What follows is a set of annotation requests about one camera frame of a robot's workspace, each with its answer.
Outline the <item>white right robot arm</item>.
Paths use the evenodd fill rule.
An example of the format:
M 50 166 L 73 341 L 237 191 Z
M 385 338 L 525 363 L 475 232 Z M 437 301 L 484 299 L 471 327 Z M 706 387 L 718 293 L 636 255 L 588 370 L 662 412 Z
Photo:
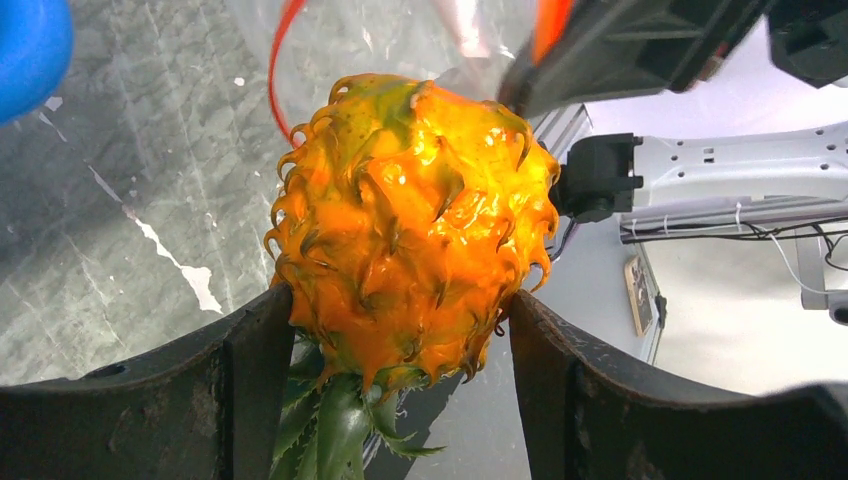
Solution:
M 846 79 L 843 1 L 541 1 L 497 98 L 532 118 L 681 93 L 707 79 L 758 20 L 777 69 L 816 88 Z M 779 194 L 846 199 L 845 123 L 699 140 L 591 136 L 569 149 L 549 190 L 557 212 L 579 223 L 668 200 Z

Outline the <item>clear zip top bag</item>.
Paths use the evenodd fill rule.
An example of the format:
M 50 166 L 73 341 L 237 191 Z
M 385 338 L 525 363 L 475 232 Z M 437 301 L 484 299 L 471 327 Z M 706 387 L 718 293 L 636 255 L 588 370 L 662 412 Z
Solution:
M 508 70 L 551 49 L 575 1 L 229 1 L 259 62 L 272 128 L 285 152 L 292 127 L 331 85 L 390 73 L 474 100 L 495 100 Z

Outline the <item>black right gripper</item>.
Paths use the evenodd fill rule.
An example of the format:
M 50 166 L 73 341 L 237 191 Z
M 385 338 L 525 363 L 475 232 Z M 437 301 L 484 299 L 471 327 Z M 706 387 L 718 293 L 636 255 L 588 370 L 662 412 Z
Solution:
M 847 0 L 781 0 L 768 13 L 770 60 L 814 87 L 847 86 Z

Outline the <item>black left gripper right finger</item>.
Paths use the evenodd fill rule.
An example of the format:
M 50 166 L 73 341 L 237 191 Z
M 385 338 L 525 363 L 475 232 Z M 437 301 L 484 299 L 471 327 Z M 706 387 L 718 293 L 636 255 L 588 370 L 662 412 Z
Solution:
M 843 479 L 847 387 L 747 396 L 663 371 L 527 292 L 509 315 L 535 479 Z

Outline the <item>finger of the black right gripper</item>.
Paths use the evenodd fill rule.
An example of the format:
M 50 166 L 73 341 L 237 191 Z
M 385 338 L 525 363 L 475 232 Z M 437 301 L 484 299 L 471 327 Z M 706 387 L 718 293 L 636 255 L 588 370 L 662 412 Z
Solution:
M 497 100 L 524 118 L 682 93 L 710 79 L 772 7 L 749 0 L 539 1 Z

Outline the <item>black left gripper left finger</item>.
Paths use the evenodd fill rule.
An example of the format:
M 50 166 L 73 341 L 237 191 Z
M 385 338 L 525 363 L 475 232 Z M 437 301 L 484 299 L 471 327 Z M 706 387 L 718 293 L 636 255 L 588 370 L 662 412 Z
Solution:
M 5 479 L 265 479 L 293 349 L 291 294 L 77 380 L 1 391 Z

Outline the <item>orange toy pineapple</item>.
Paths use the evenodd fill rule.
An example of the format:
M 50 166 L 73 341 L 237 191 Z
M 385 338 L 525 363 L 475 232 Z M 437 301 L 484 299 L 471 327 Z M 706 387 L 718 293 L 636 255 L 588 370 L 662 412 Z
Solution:
M 377 436 L 416 458 L 398 395 L 486 363 L 559 213 L 558 162 L 505 106 L 394 74 L 339 79 L 294 128 L 264 238 L 306 344 L 289 370 L 274 479 L 361 479 Z

